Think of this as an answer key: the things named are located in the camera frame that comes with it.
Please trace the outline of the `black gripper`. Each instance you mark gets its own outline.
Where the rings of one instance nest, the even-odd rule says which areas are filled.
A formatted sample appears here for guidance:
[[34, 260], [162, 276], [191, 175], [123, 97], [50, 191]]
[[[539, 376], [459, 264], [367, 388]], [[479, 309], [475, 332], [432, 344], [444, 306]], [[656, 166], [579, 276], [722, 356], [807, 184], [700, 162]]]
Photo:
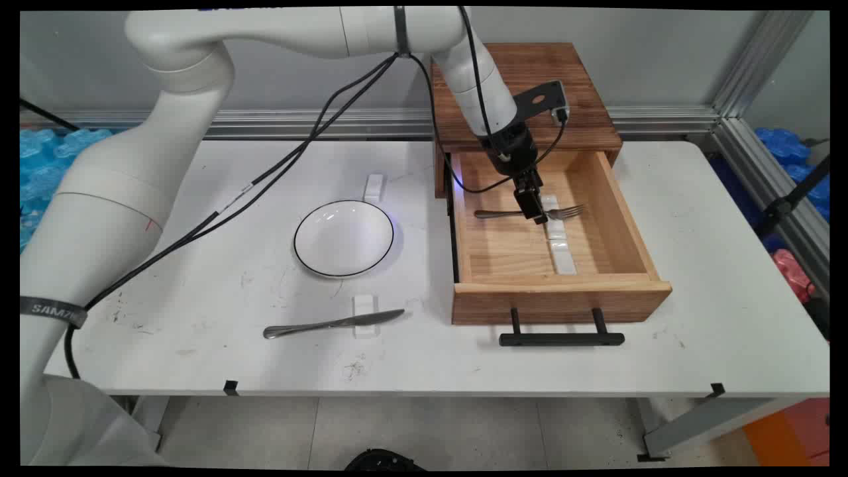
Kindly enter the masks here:
[[541, 202], [543, 182], [537, 169], [530, 169], [538, 159], [538, 147], [526, 123], [514, 123], [486, 136], [486, 154], [501, 176], [516, 176], [523, 171], [523, 179], [515, 179], [515, 201], [521, 214], [541, 225], [548, 217]]

